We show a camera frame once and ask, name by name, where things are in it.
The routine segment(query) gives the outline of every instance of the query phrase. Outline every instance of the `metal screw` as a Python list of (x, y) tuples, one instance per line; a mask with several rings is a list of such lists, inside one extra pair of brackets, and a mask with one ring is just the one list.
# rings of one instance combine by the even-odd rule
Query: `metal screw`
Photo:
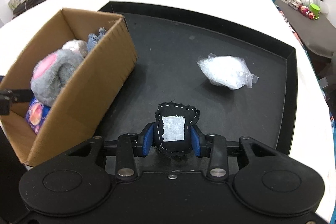
[(214, 168), (210, 170), (210, 175), (214, 177), (224, 177), (226, 175), (226, 171), (222, 168)]
[(169, 179), (177, 179), (177, 175), (174, 175), (174, 174), (170, 174), (168, 176)]
[(118, 175), (120, 175), (121, 177), (130, 177), (134, 174), (134, 170), (131, 168), (121, 168), (118, 171)]

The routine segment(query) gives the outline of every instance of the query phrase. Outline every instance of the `pink patch on plush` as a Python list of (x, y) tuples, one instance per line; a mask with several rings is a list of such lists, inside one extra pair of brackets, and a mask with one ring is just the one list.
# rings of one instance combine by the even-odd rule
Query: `pink patch on plush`
[(33, 74), (33, 79), (40, 77), (47, 69), (51, 67), (51, 65), (56, 61), (56, 59), (57, 59), (56, 53), (49, 54), (47, 57), (42, 59), (40, 61), (39, 66), (36, 68)]

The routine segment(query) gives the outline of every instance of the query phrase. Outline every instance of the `blue gripper pad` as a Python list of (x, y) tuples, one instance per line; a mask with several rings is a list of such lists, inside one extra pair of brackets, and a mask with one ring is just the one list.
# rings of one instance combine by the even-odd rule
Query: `blue gripper pad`
[(151, 127), (146, 132), (143, 138), (142, 153), (144, 156), (148, 156), (149, 150), (151, 149), (151, 146), (153, 143), (153, 129), (154, 129), (154, 124), (151, 125)]
[(194, 153), (196, 156), (200, 156), (201, 155), (200, 138), (193, 127), (190, 127), (190, 134), (191, 134), (191, 146), (193, 147)]

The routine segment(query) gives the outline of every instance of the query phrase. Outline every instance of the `beige board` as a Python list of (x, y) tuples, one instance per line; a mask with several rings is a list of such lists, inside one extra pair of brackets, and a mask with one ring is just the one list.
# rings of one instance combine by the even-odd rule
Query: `beige board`
[(25, 165), (36, 166), (92, 137), (133, 70), (137, 53), (122, 15), (63, 8), (31, 39), (0, 84), (29, 89), (39, 60), (72, 39), (87, 41), (100, 27), (106, 35), (62, 89), (36, 135), (25, 121), (29, 103), (13, 104), (1, 116), (7, 138)]

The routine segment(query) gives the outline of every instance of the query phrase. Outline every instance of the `desk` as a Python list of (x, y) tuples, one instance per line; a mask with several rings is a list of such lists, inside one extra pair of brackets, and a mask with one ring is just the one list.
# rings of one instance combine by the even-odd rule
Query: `desk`
[(335, 206), (336, 174), (329, 109), (305, 51), (271, 0), (253, 0), (257, 12), (244, 5), (246, 0), (47, 0), (0, 29), (0, 75), (7, 73), (28, 41), (60, 8), (97, 11), (109, 1), (193, 10), (239, 23), (295, 47), (298, 97), (290, 157), (312, 167), (322, 176), (325, 194), (316, 212), (330, 221)]

